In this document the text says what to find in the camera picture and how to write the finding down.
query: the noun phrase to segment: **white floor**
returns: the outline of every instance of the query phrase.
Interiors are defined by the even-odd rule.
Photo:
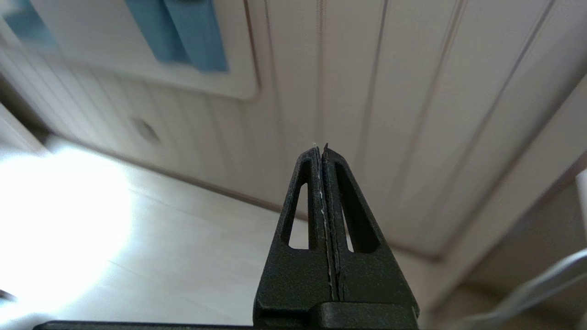
[[[278,213],[60,139],[49,148],[0,157],[0,289],[56,319],[252,324]],[[396,257],[418,296],[418,261]]]

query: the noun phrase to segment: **white cable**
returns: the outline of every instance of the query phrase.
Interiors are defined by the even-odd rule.
[[[460,330],[497,329],[520,312],[587,277],[587,249],[573,253],[530,281],[518,286],[491,312],[469,316]]]

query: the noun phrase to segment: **white paneled wall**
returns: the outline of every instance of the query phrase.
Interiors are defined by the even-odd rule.
[[[62,136],[269,203],[329,142],[390,243],[440,255],[587,68],[580,0],[247,4],[253,100],[4,46],[2,73]]]

